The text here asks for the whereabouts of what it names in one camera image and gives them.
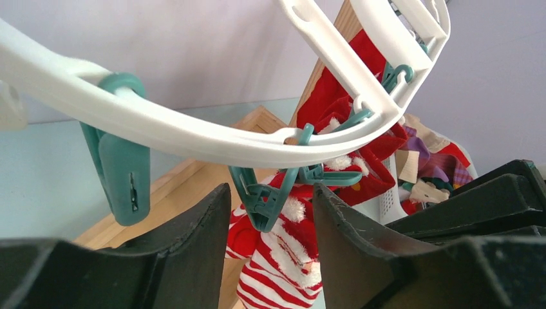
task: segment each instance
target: gray wall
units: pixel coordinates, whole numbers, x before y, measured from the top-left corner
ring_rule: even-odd
[[[546,163],[546,1],[454,0],[451,38],[409,111],[460,142],[479,174]]]

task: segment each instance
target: white plastic frame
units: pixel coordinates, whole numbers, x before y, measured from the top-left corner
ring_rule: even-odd
[[[408,32],[390,31],[395,16],[384,5],[387,0],[352,0],[366,32],[393,64],[416,65],[414,79],[406,84],[399,75],[397,87],[388,95],[360,61],[341,34],[313,0],[278,0],[282,9],[340,83],[355,99],[356,112],[369,108],[374,115],[344,131],[315,135],[308,146],[283,145],[298,137],[300,129],[284,128],[272,134],[241,131],[177,113],[130,89],[115,95],[103,91],[83,77],[102,78],[111,72],[92,62],[63,57],[36,43],[0,20],[0,79],[77,120],[148,147],[198,160],[240,167],[291,168],[318,164],[352,152],[387,131],[400,119],[415,92],[428,75],[449,37],[446,4],[436,5],[441,32],[430,30],[433,19],[419,0],[394,1],[419,20],[416,31],[428,37],[429,60],[411,48]],[[400,47],[408,48],[406,53]]]

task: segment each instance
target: white basket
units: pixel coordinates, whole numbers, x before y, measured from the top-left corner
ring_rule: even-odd
[[[394,178],[395,185],[387,192],[379,196],[379,223],[385,225],[407,216],[400,205],[398,194],[398,179],[396,175],[396,161],[394,154],[383,161],[383,165]]]

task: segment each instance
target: beige cloth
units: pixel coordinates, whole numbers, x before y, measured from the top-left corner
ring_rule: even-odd
[[[425,146],[431,153],[437,153],[449,145],[449,140],[439,137],[428,127],[421,124],[418,117],[411,114],[404,114],[404,118],[406,119],[404,125],[417,130],[417,137],[425,143]]]
[[[449,191],[442,189],[438,190],[430,182],[424,182],[421,179],[411,188],[409,199],[411,201],[421,201],[424,203],[440,203],[449,198]]]
[[[413,150],[396,150],[396,174],[398,179],[409,183],[417,182],[419,171],[419,152]]]

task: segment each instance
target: wooden board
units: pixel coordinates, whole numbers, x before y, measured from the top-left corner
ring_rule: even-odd
[[[233,125],[239,129],[260,133],[273,133],[286,127],[282,121],[260,106]],[[258,179],[274,173],[273,169],[257,169]],[[87,230],[75,242],[92,249],[118,247],[186,211],[220,183],[231,187],[232,207],[241,203],[226,165],[186,160],[163,175],[151,186],[151,211],[142,222],[123,227],[112,215],[107,216]],[[245,261],[226,259],[222,274],[219,309],[243,308],[235,294],[239,274]]]
[[[341,33],[341,35],[347,42],[351,41],[357,35],[357,33],[359,33],[360,30],[362,30],[362,25],[358,21],[355,11],[353,10],[353,7],[351,6],[350,0],[343,1],[343,4],[341,5],[341,9],[339,10],[337,17],[335,18],[334,26],[337,28],[337,31]],[[319,60],[317,61],[317,64],[315,64],[315,68],[313,69],[311,76],[309,77],[309,81],[307,82],[307,85],[305,86],[305,89],[303,90],[303,94],[301,95],[301,98],[299,99],[299,102],[296,107],[296,111],[294,112],[294,115],[292,116],[292,119],[290,120],[290,123],[288,126],[290,127],[296,126],[297,111],[303,105],[303,103],[309,98],[309,95],[311,94],[313,89],[315,89],[315,84],[317,84],[317,80],[319,80],[319,77],[322,75],[324,68],[325,68],[324,63],[319,58]]]

